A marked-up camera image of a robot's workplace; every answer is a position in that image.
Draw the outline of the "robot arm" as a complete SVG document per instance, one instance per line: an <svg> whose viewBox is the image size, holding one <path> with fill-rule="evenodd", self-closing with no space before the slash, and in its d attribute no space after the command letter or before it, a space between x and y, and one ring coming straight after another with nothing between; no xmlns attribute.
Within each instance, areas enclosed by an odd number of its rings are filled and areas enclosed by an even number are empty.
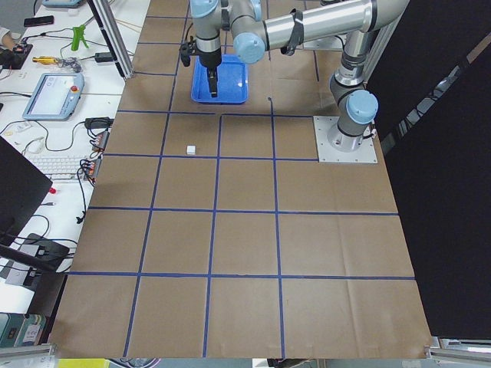
<svg viewBox="0 0 491 368"><path fill-rule="evenodd" d="M267 51L279 49L292 56L298 46L331 35L345 34L341 64L330 79L330 89L341 112L328 131L328 142L342 152L357 150L367 139L365 130L378 110L377 98L364 90L364 65L375 31L394 22L406 1L331 1L287 15L263 19L259 1L192 1L196 34L180 46L180 58L189 66L193 55L206 68L209 92L218 95L218 66L222 62L220 32L230 31L239 59L254 64Z"/></svg>

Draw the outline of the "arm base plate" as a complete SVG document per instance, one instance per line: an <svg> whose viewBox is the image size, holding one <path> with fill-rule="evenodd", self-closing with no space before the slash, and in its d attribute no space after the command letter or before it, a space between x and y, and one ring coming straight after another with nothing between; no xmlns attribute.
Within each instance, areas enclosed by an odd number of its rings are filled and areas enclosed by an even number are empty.
<svg viewBox="0 0 491 368"><path fill-rule="evenodd" d="M338 129L339 117L313 116L320 163L377 164L374 137L368 126L361 136L345 136Z"/></svg>

